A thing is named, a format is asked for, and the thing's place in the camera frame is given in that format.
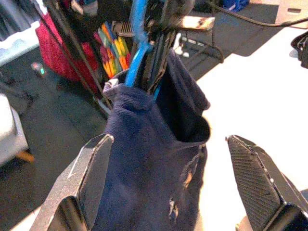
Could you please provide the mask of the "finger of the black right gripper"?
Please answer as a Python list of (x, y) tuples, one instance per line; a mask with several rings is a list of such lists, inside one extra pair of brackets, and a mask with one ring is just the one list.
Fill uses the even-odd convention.
[(153, 49), (146, 55), (144, 73), (141, 79), (142, 89), (145, 91), (150, 90), (156, 76), (156, 65), (159, 59), (159, 49), (161, 47), (161, 33), (156, 33), (153, 39), (155, 39), (151, 40), (151, 42), (153, 42)]
[(167, 66), (167, 56), (169, 50), (172, 47), (176, 35), (176, 31), (167, 31), (159, 35), (159, 40), (157, 44), (157, 52), (154, 62), (154, 92), (158, 91), (158, 85), (163, 74), (166, 71)]

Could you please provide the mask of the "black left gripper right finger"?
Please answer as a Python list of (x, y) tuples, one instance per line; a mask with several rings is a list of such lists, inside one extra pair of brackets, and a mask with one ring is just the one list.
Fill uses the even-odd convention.
[(252, 141), (226, 138), (237, 189), (254, 231), (306, 231), (308, 201)]

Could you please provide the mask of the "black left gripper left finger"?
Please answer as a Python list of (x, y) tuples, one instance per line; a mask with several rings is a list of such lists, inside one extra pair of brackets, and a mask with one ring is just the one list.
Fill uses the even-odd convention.
[(90, 139), (56, 179), (31, 226), (32, 231), (90, 231), (105, 186), (114, 138)]

